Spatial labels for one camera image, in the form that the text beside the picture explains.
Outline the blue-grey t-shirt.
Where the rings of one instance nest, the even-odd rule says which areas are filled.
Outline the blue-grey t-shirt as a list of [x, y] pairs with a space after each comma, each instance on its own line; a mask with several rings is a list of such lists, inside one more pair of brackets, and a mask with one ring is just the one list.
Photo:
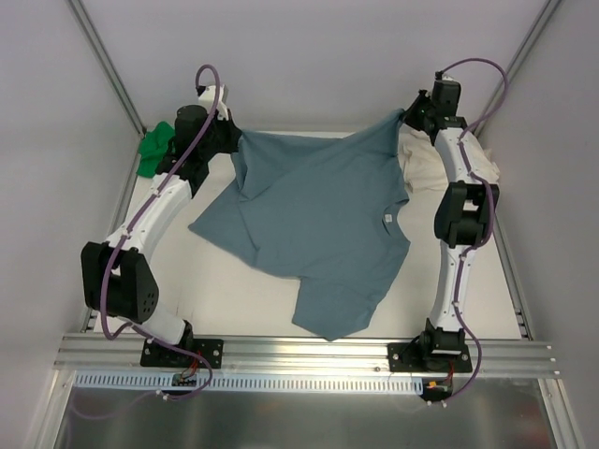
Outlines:
[[234, 180], [190, 230], [267, 274], [299, 280], [292, 321], [325, 340], [366, 329], [410, 242], [402, 115], [344, 138], [245, 131]]

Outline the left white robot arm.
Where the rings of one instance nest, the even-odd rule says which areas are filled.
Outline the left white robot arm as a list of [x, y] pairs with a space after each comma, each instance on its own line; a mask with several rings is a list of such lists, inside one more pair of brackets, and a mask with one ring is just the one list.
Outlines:
[[219, 153], [237, 150], [240, 129], [230, 110], [190, 105], [177, 111], [174, 134], [158, 163], [151, 187], [123, 224], [101, 243], [88, 242], [80, 260], [84, 300], [97, 311], [105, 336], [111, 317], [160, 340], [162, 355], [174, 366], [189, 363], [195, 353], [192, 327], [159, 303], [159, 287], [150, 261], [178, 213], [191, 202], [209, 175], [209, 162]]

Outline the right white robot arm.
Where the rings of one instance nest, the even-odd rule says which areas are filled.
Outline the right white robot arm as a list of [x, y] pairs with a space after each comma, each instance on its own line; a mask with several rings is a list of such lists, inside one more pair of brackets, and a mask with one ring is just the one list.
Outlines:
[[441, 157], [448, 185], [435, 213], [433, 231], [441, 245], [436, 297], [424, 330], [393, 359], [402, 370], [472, 370], [463, 312], [475, 252], [493, 232], [498, 185], [475, 160], [478, 141], [458, 115], [461, 86], [440, 73], [432, 90], [421, 90], [403, 122], [430, 138]]

